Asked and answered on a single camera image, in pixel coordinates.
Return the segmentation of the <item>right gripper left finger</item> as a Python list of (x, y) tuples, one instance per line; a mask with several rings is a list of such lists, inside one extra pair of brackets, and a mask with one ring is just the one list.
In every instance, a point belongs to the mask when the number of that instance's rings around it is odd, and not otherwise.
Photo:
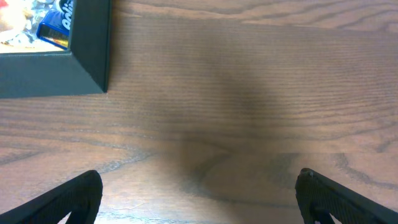
[(103, 183), (96, 170), (89, 170), (62, 185), (1, 214), (1, 223), (94, 224), (101, 204)]

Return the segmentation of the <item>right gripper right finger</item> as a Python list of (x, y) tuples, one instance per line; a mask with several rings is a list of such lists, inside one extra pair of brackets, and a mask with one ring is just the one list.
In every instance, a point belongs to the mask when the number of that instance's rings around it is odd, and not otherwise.
[(309, 168), (295, 184), (296, 199), (305, 224), (396, 224), (397, 212), (386, 208)]

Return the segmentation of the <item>dark green box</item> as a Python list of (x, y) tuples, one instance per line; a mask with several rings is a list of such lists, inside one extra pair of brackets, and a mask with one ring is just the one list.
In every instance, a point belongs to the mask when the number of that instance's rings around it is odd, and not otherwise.
[(1, 98), (106, 92), (111, 12), (111, 0), (75, 1), (65, 50), (2, 53)]

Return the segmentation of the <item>blue eclipse gum pack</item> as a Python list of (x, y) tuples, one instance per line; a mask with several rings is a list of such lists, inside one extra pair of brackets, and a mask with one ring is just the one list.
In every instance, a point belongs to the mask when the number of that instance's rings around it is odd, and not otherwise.
[(63, 50), (68, 48), (74, 0), (56, 0), (39, 23), (37, 37)]

